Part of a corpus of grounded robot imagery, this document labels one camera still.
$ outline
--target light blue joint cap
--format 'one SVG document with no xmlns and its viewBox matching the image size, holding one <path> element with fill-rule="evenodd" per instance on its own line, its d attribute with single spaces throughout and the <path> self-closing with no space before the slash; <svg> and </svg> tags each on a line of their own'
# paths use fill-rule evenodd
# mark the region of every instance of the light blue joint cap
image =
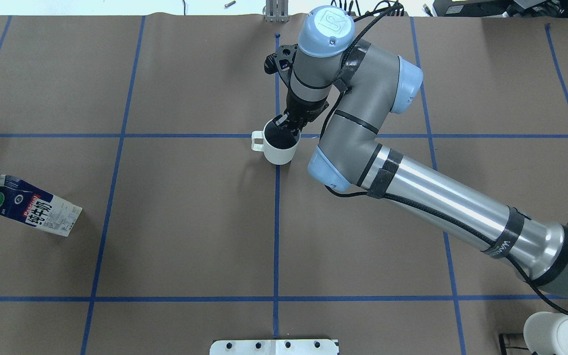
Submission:
<svg viewBox="0 0 568 355">
<path fill-rule="evenodd" d="M 344 9 L 320 6 L 304 21 L 297 44 L 311 57 L 327 58 L 340 54 L 354 40 L 354 20 Z"/>
<path fill-rule="evenodd" d="M 351 185 L 325 157 L 319 147 L 315 148 L 311 162 L 308 163 L 308 173 L 325 186 L 336 189 L 336 191 L 346 191 Z"/>
<path fill-rule="evenodd" d="M 398 74 L 398 89 L 396 91 L 396 99 L 391 111 L 395 114 L 403 113 L 409 105 L 411 105 L 415 95 L 422 85 L 424 75 L 422 70 L 415 65 L 400 58 L 400 72 Z"/>
</svg>

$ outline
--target silver arm segment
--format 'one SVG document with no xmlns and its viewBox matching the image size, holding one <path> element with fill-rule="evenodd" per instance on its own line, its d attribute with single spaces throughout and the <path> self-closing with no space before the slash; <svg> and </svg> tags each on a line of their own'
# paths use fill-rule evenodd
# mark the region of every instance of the silver arm segment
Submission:
<svg viewBox="0 0 568 355">
<path fill-rule="evenodd" d="M 317 33 L 304 32 L 315 29 L 325 34 L 325 29 L 316 29 L 320 22 L 311 16 L 309 21 L 313 23 L 305 24 L 300 34 L 289 95 L 292 92 L 307 101 L 320 101 L 329 92 L 325 85 L 334 83 L 340 72 L 341 52 L 322 57 L 315 46 L 309 55 L 304 49 L 309 47 L 309 36 L 317 37 Z M 425 212 L 397 203 L 489 256 L 509 264 L 504 258 L 509 254 L 539 288 L 568 297 L 568 225 L 532 220 L 376 142 L 378 129 L 388 113 L 401 113 L 411 102 L 419 90 L 422 74 L 418 77 L 413 65 L 402 58 L 361 42 L 353 50 L 358 63 L 350 63 L 354 74 L 351 71 L 349 77 L 341 78 L 340 84 L 347 85 L 347 91 L 309 164 L 311 175 L 340 191 L 354 184 L 377 198 L 387 193 L 427 207 Z M 468 232 L 466 225 L 489 242 Z"/>
</svg>

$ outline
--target printed label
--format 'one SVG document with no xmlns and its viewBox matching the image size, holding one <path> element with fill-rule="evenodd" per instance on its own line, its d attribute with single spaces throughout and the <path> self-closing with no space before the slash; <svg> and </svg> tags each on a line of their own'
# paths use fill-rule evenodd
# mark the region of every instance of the printed label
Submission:
<svg viewBox="0 0 568 355">
<path fill-rule="evenodd" d="M 24 180 L 0 175 L 0 215 L 66 237 L 81 212 L 81 207 Z"/>
<path fill-rule="evenodd" d="M 464 5 L 449 6 L 448 9 L 446 9 L 446 14 L 460 13 L 462 9 L 464 9 Z"/>
</svg>

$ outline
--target metal bracket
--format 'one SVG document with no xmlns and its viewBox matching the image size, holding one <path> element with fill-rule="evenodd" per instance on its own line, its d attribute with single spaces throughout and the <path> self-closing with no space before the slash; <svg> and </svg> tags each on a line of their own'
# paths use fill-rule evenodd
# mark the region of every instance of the metal bracket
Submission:
<svg viewBox="0 0 568 355">
<path fill-rule="evenodd" d="M 288 0 L 266 0 L 264 21 L 288 22 Z"/>
<path fill-rule="evenodd" d="M 216 341 L 210 355 L 338 355 L 339 341 L 330 339 L 282 339 Z"/>
</svg>

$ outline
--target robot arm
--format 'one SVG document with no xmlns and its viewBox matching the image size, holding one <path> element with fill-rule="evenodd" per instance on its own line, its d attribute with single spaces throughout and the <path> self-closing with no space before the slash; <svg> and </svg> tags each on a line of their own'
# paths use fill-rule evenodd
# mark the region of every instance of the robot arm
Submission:
<svg viewBox="0 0 568 355">
<path fill-rule="evenodd" d="M 488 256 L 516 261 L 540 289 L 568 297 L 568 225 L 532 220 L 376 142 L 388 113 L 410 105 L 422 72 L 364 40 L 349 48 L 353 40 L 354 23 L 345 11 L 322 6 L 307 17 L 298 45 L 283 46 L 279 57 L 271 54 L 265 62 L 265 70 L 279 71 L 288 87 L 284 116 L 274 122 L 293 135 L 325 109 L 331 85 L 343 93 L 309 173 L 338 191 L 354 184 L 374 198 L 394 196 L 402 208 Z"/>
</svg>

